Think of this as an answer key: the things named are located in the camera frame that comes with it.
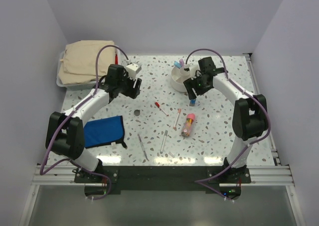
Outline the blue cylindrical stamp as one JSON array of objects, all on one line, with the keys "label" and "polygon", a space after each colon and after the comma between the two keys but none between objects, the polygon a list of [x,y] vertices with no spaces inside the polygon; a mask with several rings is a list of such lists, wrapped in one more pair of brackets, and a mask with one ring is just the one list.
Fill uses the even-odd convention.
[{"label": "blue cylindrical stamp", "polygon": [[189,105],[190,105],[190,106],[195,106],[195,103],[196,103],[196,100],[194,99],[194,100],[191,100],[191,101],[190,101],[190,104],[189,104]]}]

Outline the blue cap highlighter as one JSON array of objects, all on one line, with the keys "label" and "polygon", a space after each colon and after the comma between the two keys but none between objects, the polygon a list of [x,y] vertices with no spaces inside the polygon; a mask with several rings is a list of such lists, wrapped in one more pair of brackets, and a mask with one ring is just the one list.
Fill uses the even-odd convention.
[{"label": "blue cap highlighter", "polygon": [[181,68],[180,63],[179,63],[179,62],[177,62],[177,61],[175,61],[175,62],[174,62],[174,66],[175,66],[175,67],[177,67],[177,68]]}]

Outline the pink purple highlighter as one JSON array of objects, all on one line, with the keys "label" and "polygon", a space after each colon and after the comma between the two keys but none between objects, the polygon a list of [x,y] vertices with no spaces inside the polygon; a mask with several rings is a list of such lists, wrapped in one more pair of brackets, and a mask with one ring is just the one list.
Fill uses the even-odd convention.
[{"label": "pink purple highlighter", "polygon": [[180,59],[180,60],[179,60],[179,63],[180,63],[180,65],[181,65],[181,67],[184,67],[184,60],[183,60],[183,59]]}]

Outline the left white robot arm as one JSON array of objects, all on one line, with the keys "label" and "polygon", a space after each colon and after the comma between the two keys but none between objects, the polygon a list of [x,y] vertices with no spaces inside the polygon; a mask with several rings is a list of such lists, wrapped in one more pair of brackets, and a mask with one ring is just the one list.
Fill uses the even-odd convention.
[{"label": "left white robot arm", "polygon": [[86,170],[85,175],[90,181],[102,179],[103,170],[99,167],[102,162],[85,148],[84,126],[119,94],[135,99],[140,93],[142,80],[137,74],[141,69],[138,63],[110,65],[107,74],[97,78],[95,87],[79,103],[62,113],[50,115],[41,175],[48,172],[44,167],[49,153],[54,152]]}]

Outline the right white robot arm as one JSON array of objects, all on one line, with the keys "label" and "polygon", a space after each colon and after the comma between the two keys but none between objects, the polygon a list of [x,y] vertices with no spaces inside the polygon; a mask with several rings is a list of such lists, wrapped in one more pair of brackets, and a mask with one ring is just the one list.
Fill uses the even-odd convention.
[{"label": "right white robot arm", "polygon": [[246,166],[252,145],[270,133],[266,97],[240,86],[229,77],[226,67],[216,67],[211,57],[200,59],[198,65],[185,64],[183,70],[189,75],[183,84],[190,100],[216,89],[234,106],[232,130],[235,139],[222,170],[223,179],[232,183],[240,176],[239,168]]}]

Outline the round white divided organizer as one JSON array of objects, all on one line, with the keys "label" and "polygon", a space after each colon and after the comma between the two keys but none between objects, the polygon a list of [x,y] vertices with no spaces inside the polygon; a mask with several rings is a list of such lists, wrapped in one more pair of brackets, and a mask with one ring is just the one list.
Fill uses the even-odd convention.
[{"label": "round white divided organizer", "polygon": [[184,82],[188,79],[186,79],[185,76],[183,76],[180,72],[181,68],[173,67],[170,75],[170,83],[171,86],[173,87],[174,90],[181,92],[181,93],[186,93],[187,89],[184,85]]}]

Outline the white plastic basket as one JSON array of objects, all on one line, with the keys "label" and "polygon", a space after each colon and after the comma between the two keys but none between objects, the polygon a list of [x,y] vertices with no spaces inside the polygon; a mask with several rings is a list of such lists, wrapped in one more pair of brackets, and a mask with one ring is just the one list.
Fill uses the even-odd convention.
[{"label": "white plastic basket", "polygon": [[81,83],[81,84],[63,84],[58,73],[61,69],[61,60],[64,56],[64,51],[62,51],[59,55],[59,59],[58,59],[58,64],[57,64],[57,73],[56,73],[56,84],[59,87],[64,87],[68,90],[86,90],[86,89],[91,89],[93,87],[95,87],[96,85],[96,80],[92,80],[90,82],[87,83]]}]

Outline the small grey round cap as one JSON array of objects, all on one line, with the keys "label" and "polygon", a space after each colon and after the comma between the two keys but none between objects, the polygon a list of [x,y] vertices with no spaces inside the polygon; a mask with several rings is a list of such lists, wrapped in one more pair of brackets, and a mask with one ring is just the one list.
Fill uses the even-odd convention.
[{"label": "small grey round cap", "polygon": [[134,115],[135,115],[135,116],[139,116],[140,113],[141,113],[141,112],[140,112],[140,110],[138,110],[138,109],[134,111]]}]

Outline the red cap white pen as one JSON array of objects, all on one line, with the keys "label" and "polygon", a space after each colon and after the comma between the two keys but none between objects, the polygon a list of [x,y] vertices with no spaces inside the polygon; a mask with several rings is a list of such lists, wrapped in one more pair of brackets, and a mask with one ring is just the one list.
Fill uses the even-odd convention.
[{"label": "red cap white pen", "polygon": [[160,105],[158,102],[155,102],[155,106],[156,106],[165,116],[169,116],[169,114],[162,109],[161,105]]}]

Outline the pink cap clear tube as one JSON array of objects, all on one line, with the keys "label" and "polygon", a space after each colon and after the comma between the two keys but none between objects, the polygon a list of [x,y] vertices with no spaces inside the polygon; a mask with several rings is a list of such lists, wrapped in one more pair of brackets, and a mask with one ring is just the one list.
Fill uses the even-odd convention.
[{"label": "pink cap clear tube", "polygon": [[181,136],[183,137],[189,137],[192,129],[192,124],[195,121],[195,114],[190,113],[186,117],[186,121],[183,125],[183,128],[181,130]]}]

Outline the beige folded cloth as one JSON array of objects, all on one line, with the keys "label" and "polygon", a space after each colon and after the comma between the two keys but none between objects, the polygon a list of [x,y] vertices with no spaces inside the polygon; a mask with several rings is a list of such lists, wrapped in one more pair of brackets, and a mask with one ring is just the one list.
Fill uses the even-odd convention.
[{"label": "beige folded cloth", "polygon": [[[111,45],[102,51],[98,59],[98,69],[95,69],[96,57],[100,49]],[[96,79],[96,73],[101,77],[107,74],[108,67],[115,63],[115,43],[106,40],[81,40],[65,46],[58,76],[63,84],[82,84]]]}]

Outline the blue fabric pouch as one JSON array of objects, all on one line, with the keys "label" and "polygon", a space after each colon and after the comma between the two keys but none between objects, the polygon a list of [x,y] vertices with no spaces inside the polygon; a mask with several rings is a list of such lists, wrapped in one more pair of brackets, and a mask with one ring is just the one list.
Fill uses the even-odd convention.
[{"label": "blue fabric pouch", "polygon": [[86,149],[114,144],[121,144],[126,149],[127,144],[124,142],[124,137],[122,116],[89,121],[84,126]]}]

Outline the thin metal craft knife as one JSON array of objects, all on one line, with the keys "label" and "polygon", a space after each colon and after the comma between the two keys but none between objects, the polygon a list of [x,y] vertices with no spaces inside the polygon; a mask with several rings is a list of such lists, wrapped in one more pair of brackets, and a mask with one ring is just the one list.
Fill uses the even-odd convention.
[{"label": "thin metal craft knife", "polygon": [[142,139],[141,139],[141,136],[140,136],[139,134],[138,134],[138,140],[139,140],[139,143],[140,143],[140,146],[141,146],[141,149],[142,149],[142,152],[143,152],[143,154],[144,154],[145,159],[146,159],[147,161],[149,161],[148,156],[147,156],[147,154],[146,154],[146,150],[145,150],[145,148],[144,148],[144,144],[143,144]]}]

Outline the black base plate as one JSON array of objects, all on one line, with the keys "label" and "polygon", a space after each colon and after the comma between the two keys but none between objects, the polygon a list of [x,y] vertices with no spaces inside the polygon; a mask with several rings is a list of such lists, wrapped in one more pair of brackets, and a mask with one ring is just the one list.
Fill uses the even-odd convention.
[{"label": "black base plate", "polygon": [[104,166],[103,174],[95,176],[74,169],[74,182],[84,184],[86,196],[109,193],[119,195],[122,191],[211,191],[196,183],[208,179],[206,184],[220,190],[226,196],[239,196],[241,185],[251,183],[248,168],[230,169],[221,176],[223,166]]}]

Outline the aluminium frame rail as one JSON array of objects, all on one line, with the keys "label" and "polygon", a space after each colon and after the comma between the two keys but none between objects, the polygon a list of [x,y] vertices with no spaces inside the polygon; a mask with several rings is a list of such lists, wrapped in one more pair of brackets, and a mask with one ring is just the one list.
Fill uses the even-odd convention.
[{"label": "aluminium frame rail", "polygon": [[[134,182],[153,181],[163,183],[193,183],[196,180],[211,178],[221,171],[218,166],[105,166],[105,175],[113,183],[129,180]],[[40,167],[36,167],[31,183],[33,185],[101,185],[100,177],[79,173],[75,166],[57,166],[41,176]],[[209,183],[221,185],[248,184],[257,186],[293,186],[294,180],[288,166],[248,166],[244,172],[227,171]]]}]

